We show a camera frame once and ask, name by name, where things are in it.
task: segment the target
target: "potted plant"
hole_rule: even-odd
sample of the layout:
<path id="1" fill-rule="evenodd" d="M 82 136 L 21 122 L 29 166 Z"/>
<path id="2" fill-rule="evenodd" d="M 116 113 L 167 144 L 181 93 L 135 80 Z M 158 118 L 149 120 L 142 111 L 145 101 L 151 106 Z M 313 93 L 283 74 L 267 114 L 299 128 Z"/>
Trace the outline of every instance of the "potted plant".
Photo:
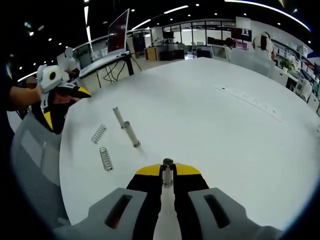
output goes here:
<path id="1" fill-rule="evenodd" d="M 286 73 L 288 69 L 290 70 L 292 68 L 293 64 L 290 60 L 285 59 L 280 62 L 280 66 L 282 67 L 283 71 Z"/>

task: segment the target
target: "metal pin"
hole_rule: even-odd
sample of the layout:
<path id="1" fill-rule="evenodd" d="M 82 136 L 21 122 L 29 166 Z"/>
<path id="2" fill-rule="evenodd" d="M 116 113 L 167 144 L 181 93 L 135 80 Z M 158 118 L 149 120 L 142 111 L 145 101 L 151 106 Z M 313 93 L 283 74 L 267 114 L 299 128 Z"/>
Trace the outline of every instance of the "metal pin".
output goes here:
<path id="1" fill-rule="evenodd" d="M 130 125 L 130 122 L 125 121 L 124 124 L 123 124 L 123 126 L 124 126 L 124 129 L 125 129 L 126 133 L 128 134 L 131 142 L 132 142 L 132 145 L 133 145 L 135 148 L 136 148 L 136 147 L 139 147 L 141 143 L 140 143 L 140 141 L 137 139 L 137 137 L 136 137 L 136 135 L 135 135 L 135 133 L 134 133 L 131 125 Z"/>
<path id="2" fill-rule="evenodd" d="M 162 184 L 165 188 L 170 188 L 173 184 L 173 171 L 170 169 L 170 166 L 174 164 L 174 161 L 171 158 L 165 158 L 163 160 L 163 165 L 166 166 L 165 170 L 162 172 Z"/>
<path id="3" fill-rule="evenodd" d="M 118 120 L 120 126 L 121 126 L 121 129 L 124 129 L 124 120 L 120 114 L 120 111 L 119 111 L 119 108 L 116 106 L 113 108 L 113 112 L 114 112 L 114 115 L 116 117 L 116 119 Z"/>

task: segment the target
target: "cable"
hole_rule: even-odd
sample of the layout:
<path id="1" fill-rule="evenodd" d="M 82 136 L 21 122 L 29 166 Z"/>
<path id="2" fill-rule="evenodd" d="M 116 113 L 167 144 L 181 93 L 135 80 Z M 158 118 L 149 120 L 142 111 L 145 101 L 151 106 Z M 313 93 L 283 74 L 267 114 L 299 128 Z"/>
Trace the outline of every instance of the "cable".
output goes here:
<path id="1" fill-rule="evenodd" d="M 119 71 L 118 75 L 116 76 L 116 81 L 118 81 L 119 75 L 122 72 L 122 70 L 124 69 L 125 65 L 126 65 L 126 62 L 124 61 L 121 70 Z"/>
<path id="2" fill-rule="evenodd" d="M 139 67 L 140 72 L 142 72 L 142 69 L 141 69 L 141 67 L 139 66 L 139 64 L 137 63 L 137 61 L 132 57 L 132 55 L 130 55 L 130 56 L 131 56 L 131 58 L 133 59 L 133 61 L 135 62 L 135 64 Z"/>
<path id="3" fill-rule="evenodd" d="M 117 81 L 117 79 L 115 79 L 115 77 L 114 77 L 114 75 L 113 75 L 113 73 L 112 73 L 113 69 L 115 69 L 116 66 L 114 66 L 114 68 L 112 68 L 112 70 L 111 70 L 110 65 L 109 65 L 108 67 L 109 67 L 109 69 L 110 69 L 110 73 L 111 73 L 112 78 L 113 78 L 115 81 Z"/>
<path id="4" fill-rule="evenodd" d="M 109 69 L 110 69 L 109 72 L 108 72 L 107 67 L 105 67 L 105 71 L 106 71 L 107 74 L 103 77 L 104 80 L 110 81 L 110 82 L 115 82 L 115 81 L 117 81 L 117 80 L 115 79 L 114 75 L 112 74 L 112 71 L 115 69 L 115 67 L 117 66 L 117 64 L 118 64 L 118 61 L 115 63 L 115 65 L 113 66 L 112 69 L 111 69 L 110 65 L 108 65 L 107 67 L 109 67 Z"/>

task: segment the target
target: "metal spring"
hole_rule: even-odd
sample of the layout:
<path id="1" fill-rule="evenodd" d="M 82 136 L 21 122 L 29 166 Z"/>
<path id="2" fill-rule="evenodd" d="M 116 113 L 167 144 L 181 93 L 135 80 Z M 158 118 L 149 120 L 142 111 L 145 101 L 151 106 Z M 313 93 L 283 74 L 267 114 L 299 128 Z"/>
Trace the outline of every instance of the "metal spring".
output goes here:
<path id="1" fill-rule="evenodd" d="M 107 130 L 107 127 L 105 125 L 101 124 L 101 126 L 98 128 L 98 130 L 95 132 L 95 134 L 91 138 L 91 141 L 94 144 L 97 144 L 106 130 Z"/>
<path id="2" fill-rule="evenodd" d="M 111 171 L 113 167 L 107 149 L 103 146 L 100 147 L 99 151 L 104 170 Z"/>

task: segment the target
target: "office chair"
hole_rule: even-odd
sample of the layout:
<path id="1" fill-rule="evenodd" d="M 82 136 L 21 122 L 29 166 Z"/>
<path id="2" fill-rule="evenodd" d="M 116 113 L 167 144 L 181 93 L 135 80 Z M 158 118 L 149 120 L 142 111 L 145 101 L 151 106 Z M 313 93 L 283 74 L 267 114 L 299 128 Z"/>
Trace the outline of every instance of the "office chair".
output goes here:
<path id="1" fill-rule="evenodd" d="M 225 62 L 229 62 L 230 60 L 225 46 L 211 45 L 211 53 L 213 59 Z"/>
<path id="2" fill-rule="evenodd" d="M 191 42 L 191 45 L 192 45 L 191 52 L 195 54 L 199 47 L 196 45 L 195 42 Z"/>
<path id="3" fill-rule="evenodd" d="M 276 67 L 276 63 L 274 61 L 259 57 L 254 52 L 245 51 L 239 48 L 232 49 L 230 62 L 269 78 L 272 78 Z"/>
<path id="4" fill-rule="evenodd" d="M 288 82 L 288 76 L 281 71 L 280 68 L 275 67 L 271 79 L 276 81 L 278 84 L 281 84 L 282 86 L 286 87 Z"/>
<path id="5" fill-rule="evenodd" d="M 48 131 L 29 112 L 11 146 L 12 170 L 21 190 L 52 229 L 70 225 L 60 188 L 60 142 L 61 136 Z"/>

